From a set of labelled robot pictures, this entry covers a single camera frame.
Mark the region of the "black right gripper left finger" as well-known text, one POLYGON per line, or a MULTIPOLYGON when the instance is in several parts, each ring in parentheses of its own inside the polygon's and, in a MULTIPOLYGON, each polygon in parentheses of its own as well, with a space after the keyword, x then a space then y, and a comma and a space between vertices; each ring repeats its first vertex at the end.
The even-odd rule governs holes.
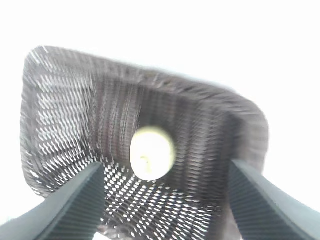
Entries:
POLYGON ((37 207, 0 227, 2 240, 91 240, 104 215, 104 168, 91 163, 37 207))

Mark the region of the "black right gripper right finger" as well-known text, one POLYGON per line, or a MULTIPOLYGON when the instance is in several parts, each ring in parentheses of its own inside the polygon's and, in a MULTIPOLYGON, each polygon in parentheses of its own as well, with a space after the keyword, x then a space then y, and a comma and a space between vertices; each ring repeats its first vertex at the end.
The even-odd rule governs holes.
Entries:
POLYGON ((245 161, 232 160, 229 204, 244 240, 318 240, 320 214, 268 181, 245 161))

